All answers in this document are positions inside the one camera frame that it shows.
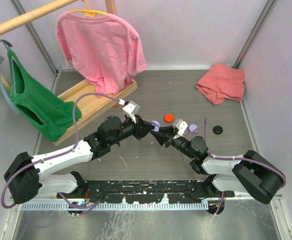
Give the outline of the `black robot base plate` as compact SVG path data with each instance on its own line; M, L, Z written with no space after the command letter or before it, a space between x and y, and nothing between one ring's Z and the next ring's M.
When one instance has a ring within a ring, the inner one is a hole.
M219 198L221 192L212 184L198 180L89 180L79 185L67 199L87 199L92 203L128 204L160 203L168 197L169 204L201 203Z

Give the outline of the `orange earbud case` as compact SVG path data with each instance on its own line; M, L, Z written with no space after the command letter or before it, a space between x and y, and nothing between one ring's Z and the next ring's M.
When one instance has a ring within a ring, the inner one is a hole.
M172 114L168 113L164 116L164 121L166 123L172 123L174 121L174 116Z

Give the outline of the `lilac earbud charging case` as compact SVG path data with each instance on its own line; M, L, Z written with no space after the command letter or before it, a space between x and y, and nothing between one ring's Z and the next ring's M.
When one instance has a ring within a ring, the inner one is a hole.
M190 133L196 133L198 132L198 126L196 124L191 124L188 126L188 131Z

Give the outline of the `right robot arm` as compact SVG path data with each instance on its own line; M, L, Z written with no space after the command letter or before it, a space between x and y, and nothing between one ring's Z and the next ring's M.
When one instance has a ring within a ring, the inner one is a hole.
M191 168L207 176L205 191L211 197L226 191L242 192L268 204L286 184L284 174L253 150L244 155L218 156L209 153L203 137L188 140L177 132L176 127L167 126L151 134L161 146L172 146L191 159Z

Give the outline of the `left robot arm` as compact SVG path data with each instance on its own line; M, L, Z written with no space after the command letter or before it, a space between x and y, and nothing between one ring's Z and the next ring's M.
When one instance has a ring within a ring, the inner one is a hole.
M10 191L15 205L23 204L43 193L46 179L55 172L78 163L98 159L111 150L111 146L133 136L140 140L154 130L154 125L137 116L121 121L117 116L109 116L97 128L74 145L42 155L30 156L22 152L16 156L4 174L4 191Z

